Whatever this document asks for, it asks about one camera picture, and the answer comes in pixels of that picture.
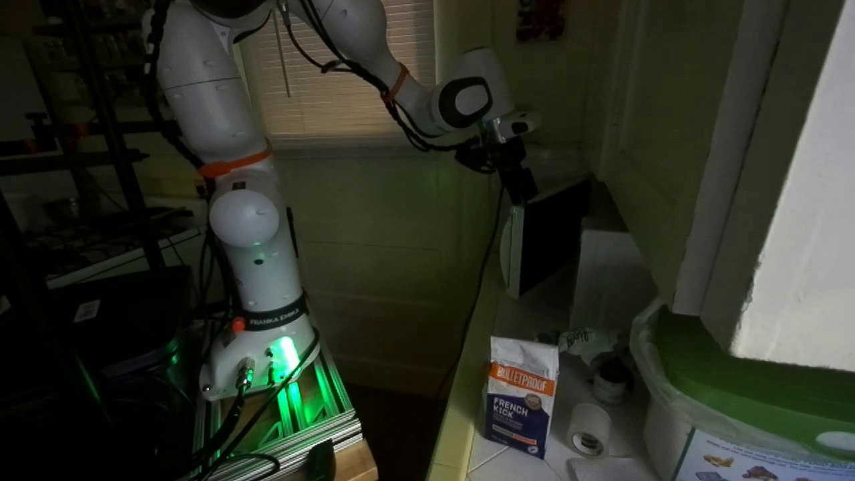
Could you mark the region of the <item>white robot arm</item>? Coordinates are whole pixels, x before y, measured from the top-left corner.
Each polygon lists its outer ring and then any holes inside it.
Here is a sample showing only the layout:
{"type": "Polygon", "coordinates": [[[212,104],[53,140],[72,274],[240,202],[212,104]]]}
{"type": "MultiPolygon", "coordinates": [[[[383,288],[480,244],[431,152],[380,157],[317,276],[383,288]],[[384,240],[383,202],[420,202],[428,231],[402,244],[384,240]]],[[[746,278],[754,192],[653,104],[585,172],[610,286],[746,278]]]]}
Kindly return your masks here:
{"type": "Polygon", "coordinates": [[[209,401],[295,382],[321,350],[299,278],[297,246],[271,136],[251,112],[233,47],[272,15],[292,15],[333,55],[333,65],[371,88],[420,151],[450,151],[495,174],[508,198],[534,198],[523,136],[502,68],[487,48],[466,55],[428,88],[388,47],[383,0],[157,0],[144,19],[144,72],[153,99],[170,111],[169,141],[212,187],[209,227],[237,292],[237,318],[212,343],[200,370],[209,401]]]}

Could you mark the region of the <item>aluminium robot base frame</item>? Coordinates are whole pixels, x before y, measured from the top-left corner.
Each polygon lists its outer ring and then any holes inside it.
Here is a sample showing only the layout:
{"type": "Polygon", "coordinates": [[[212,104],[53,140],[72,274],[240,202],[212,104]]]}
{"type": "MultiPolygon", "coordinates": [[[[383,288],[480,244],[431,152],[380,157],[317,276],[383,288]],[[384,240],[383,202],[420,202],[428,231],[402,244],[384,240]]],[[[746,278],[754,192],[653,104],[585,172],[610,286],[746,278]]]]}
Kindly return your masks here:
{"type": "Polygon", "coordinates": [[[192,447],[215,443],[181,481],[380,481],[359,411],[327,349],[267,393],[247,393],[228,438],[233,401],[200,401],[192,447]]]}

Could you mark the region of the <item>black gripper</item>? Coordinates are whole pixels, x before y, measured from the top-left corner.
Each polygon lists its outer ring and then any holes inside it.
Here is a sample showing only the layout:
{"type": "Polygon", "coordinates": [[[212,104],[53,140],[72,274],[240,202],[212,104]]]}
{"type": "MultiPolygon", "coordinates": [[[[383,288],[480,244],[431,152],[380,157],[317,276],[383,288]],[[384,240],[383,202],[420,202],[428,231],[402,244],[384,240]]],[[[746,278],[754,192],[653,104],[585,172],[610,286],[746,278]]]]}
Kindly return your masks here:
{"type": "Polygon", "coordinates": [[[538,195],[534,174],[523,165],[523,155],[526,147],[520,140],[472,140],[455,152],[455,161],[478,174],[500,172],[510,204],[523,207],[538,195]]]}

